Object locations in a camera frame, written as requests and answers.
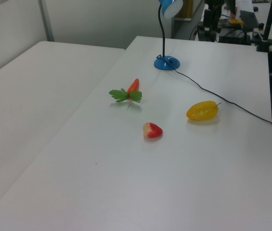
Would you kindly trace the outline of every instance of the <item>white table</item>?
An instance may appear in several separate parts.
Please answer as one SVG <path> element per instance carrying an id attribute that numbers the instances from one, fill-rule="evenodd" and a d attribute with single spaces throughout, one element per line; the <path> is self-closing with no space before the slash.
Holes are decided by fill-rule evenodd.
<path id="1" fill-rule="evenodd" d="M 0 198 L 123 52 L 40 42 L 0 70 Z"/>
<path id="2" fill-rule="evenodd" d="M 0 200 L 0 230 L 272 231 L 271 124 L 155 69 L 161 48 L 160 38 L 131 43 Z M 267 54 L 170 39 L 166 54 L 203 87 L 271 119 Z M 135 78 L 142 102 L 115 103 L 109 90 Z M 206 100 L 222 103 L 218 116 L 189 121 L 189 107 Z M 146 122 L 163 137 L 146 140 Z"/>
<path id="3" fill-rule="evenodd" d="M 257 12 L 255 12 L 255 15 L 256 15 L 257 20 L 258 20 L 259 23 L 264 23 L 264 29 L 265 29 L 267 16 L 269 14 L 269 10 L 270 10 L 271 5 L 269 3 L 255 3 L 255 4 L 253 4 L 253 6 L 258 7 L 259 10 Z M 230 11 L 225 10 L 224 7 L 222 7 L 222 12 L 221 13 L 224 14 L 224 15 L 230 16 Z M 240 19 L 239 15 L 240 15 L 240 9 L 238 8 L 237 13 L 236 13 L 236 18 L 237 19 Z M 254 29 L 254 31 L 258 32 L 260 34 L 263 34 L 264 29 L 262 31 L 259 31 L 258 29 Z M 272 26 L 271 26 L 271 30 L 270 30 L 270 33 L 269 33 L 269 39 L 272 39 Z"/>

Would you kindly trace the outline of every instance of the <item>toy carrot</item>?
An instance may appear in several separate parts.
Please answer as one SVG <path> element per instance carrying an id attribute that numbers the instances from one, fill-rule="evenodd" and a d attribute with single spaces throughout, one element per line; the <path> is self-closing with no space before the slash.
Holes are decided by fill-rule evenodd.
<path id="1" fill-rule="evenodd" d="M 127 93 L 130 94 L 131 91 L 139 91 L 139 79 L 135 79 L 135 81 L 131 84 L 130 88 L 128 88 Z"/>
<path id="2" fill-rule="evenodd" d="M 133 84 L 125 91 L 123 88 L 121 90 L 111 90 L 109 94 L 112 95 L 112 98 L 116 99 L 117 103 L 122 102 L 127 99 L 132 99 L 136 102 L 140 102 L 142 98 L 142 92 L 139 90 L 139 80 L 136 79 Z"/>

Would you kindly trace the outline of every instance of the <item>blue desk lamp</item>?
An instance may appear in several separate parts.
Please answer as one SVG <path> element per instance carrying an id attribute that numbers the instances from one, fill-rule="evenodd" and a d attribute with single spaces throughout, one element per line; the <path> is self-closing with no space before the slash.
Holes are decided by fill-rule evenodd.
<path id="1" fill-rule="evenodd" d="M 172 56 L 165 56 L 165 31 L 160 19 L 160 10 L 165 19 L 170 19 L 175 16 L 183 6 L 183 0 L 159 0 L 158 19 L 163 32 L 163 55 L 158 56 L 154 62 L 154 67 L 160 70 L 175 70 L 180 66 L 180 61 Z"/>

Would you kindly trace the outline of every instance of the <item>lamp shade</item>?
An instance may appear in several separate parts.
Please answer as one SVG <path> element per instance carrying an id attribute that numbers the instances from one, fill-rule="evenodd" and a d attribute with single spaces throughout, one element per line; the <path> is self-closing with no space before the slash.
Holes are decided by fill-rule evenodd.
<path id="1" fill-rule="evenodd" d="M 183 0 L 159 0 L 165 19 L 175 16 L 183 6 Z"/>

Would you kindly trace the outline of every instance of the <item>plastic vegetable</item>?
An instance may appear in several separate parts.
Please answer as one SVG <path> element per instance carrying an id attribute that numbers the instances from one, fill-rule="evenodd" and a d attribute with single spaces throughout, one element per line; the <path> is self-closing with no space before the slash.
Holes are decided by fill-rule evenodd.
<path id="1" fill-rule="evenodd" d="M 191 120 L 208 120 L 214 118 L 218 113 L 218 107 L 214 101 L 204 101 L 192 106 L 187 117 Z"/>
<path id="2" fill-rule="evenodd" d="M 127 92 L 121 88 L 121 90 L 111 90 L 109 94 L 112 95 L 112 98 L 116 99 L 117 103 L 122 102 L 127 99 L 132 99 L 136 102 L 140 102 L 142 98 L 142 92 L 139 90 L 139 80 L 136 79 L 133 84 L 128 88 Z"/>
<path id="3" fill-rule="evenodd" d="M 147 138 L 156 138 L 163 134 L 163 130 L 153 123 L 145 123 L 143 126 L 143 134 Z"/>
<path id="4" fill-rule="evenodd" d="M 127 93 L 130 94 L 131 91 L 139 91 L 139 79 L 135 79 L 135 81 L 131 84 L 130 88 L 128 88 Z"/>

